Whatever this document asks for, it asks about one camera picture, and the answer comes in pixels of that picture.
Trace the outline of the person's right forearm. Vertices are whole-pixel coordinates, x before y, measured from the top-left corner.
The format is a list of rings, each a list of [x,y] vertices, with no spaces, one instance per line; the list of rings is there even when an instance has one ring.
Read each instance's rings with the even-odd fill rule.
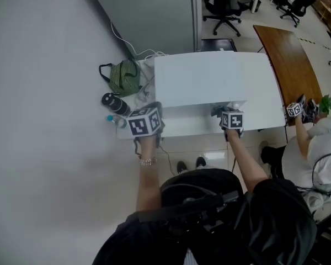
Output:
[[[236,130],[227,129],[226,135],[238,162],[247,190],[253,192],[255,186],[268,179],[259,163],[251,156]]]

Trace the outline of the white box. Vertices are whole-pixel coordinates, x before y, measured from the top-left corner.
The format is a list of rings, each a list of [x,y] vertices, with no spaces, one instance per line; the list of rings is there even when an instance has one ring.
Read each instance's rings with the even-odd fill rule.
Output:
[[[233,51],[157,57],[154,80],[165,119],[210,116],[213,107],[247,101],[241,58]]]

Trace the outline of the person's black shirt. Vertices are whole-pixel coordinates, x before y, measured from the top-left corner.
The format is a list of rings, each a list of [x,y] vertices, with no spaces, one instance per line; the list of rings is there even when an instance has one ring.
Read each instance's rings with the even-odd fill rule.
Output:
[[[230,226],[172,236],[154,223],[139,222],[135,212],[106,240],[92,265],[302,265],[307,258],[317,227],[292,182],[267,179],[244,192],[230,171],[194,170],[163,183],[160,208],[203,197],[194,186],[216,194],[238,191]]]

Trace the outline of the green plant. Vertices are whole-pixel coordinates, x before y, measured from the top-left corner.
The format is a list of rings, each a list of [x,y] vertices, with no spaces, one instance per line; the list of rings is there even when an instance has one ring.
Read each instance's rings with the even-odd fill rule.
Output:
[[[324,95],[319,103],[319,116],[321,118],[327,117],[331,111],[331,96]]]

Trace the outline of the gold wrist watch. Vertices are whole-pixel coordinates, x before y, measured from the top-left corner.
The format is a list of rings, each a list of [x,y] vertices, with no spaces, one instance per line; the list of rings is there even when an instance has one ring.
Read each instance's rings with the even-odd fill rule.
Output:
[[[154,166],[157,164],[157,158],[152,157],[152,158],[147,158],[147,159],[139,159],[140,166],[146,167],[146,166]]]

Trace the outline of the person's left forearm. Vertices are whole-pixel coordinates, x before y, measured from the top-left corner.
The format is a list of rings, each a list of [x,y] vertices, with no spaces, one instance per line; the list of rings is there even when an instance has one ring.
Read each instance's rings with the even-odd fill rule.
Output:
[[[142,159],[156,157],[156,136],[140,138]],[[156,210],[161,207],[158,165],[140,166],[136,211]]]

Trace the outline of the brown wooden table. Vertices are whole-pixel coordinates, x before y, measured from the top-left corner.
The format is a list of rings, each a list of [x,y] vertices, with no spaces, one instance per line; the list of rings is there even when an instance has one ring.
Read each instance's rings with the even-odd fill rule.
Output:
[[[253,26],[273,68],[282,101],[288,106],[301,95],[322,100],[316,74],[297,36],[287,30]]]

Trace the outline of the clear bottle with blue cap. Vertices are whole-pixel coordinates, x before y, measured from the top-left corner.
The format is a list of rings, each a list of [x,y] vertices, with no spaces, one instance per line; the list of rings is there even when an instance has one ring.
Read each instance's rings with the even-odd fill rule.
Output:
[[[119,115],[108,115],[106,120],[113,123],[117,128],[125,128],[127,126],[127,121]]]

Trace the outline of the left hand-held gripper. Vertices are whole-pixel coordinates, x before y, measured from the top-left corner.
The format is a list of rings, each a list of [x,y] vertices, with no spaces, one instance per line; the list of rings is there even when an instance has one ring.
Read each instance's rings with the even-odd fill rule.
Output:
[[[141,153],[138,151],[138,143],[142,137],[155,135],[156,148],[159,147],[165,127],[161,102],[152,102],[142,108],[135,109],[127,117],[127,123],[134,138],[136,155],[141,156]]]

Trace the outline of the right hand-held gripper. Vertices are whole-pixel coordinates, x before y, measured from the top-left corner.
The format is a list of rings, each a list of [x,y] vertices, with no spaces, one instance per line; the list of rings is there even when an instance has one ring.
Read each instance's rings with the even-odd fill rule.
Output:
[[[220,127],[224,131],[225,139],[228,141],[228,130],[235,130],[239,137],[241,137],[244,125],[243,117],[244,113],[239,110],[222,110],[220,113]]]

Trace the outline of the black chest harness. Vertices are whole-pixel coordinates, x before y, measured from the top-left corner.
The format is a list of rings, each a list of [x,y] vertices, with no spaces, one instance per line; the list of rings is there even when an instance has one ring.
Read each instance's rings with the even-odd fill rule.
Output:
[[[172,236],[182,236],[189,231],[205,230],[213,233],[223,226],[230,226],[240,195],[237,190],[216,194],[194,186],[204,193],[197,199],[186,199],[182,204],[137,213],[139,222],[154,223]]]

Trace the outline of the green striped bag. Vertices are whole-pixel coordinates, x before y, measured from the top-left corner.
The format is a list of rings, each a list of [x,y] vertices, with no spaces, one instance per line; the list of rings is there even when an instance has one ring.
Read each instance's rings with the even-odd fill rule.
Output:
[[[110,68],[110,75],[106,76],[102,73],[102,68]],[[140,68],[138,64],[132,60],[124,60],[117,65],[112,63],[102,64],[99,66],[99,74],[107,82],[111,91],[119,95],[119,97],[128,97],[140,91]]]

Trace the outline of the grey metal cabinet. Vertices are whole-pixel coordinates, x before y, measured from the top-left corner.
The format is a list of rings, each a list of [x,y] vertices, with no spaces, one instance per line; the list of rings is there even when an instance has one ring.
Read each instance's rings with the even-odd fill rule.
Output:
[[[202,0],[98,0],[137,60],[200,51]]]

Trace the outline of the black water bottle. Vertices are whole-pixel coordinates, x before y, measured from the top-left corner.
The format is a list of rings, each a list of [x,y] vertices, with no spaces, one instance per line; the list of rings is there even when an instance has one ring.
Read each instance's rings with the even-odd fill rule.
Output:
[[[114,114],[128,116],[131,112],[130,107],[120,96],[121,94],[116,92],[106,93],[102,96],[102,105]]]

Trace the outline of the grey wiping cloth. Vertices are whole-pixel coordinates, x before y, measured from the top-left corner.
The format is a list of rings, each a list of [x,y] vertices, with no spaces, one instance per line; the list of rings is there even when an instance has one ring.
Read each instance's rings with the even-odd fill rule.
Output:
[[[228,105],[216,105],[211,109],[211,116],[216,116],[217,118],[222,118],[223,112],[231,111],[231,107]]]

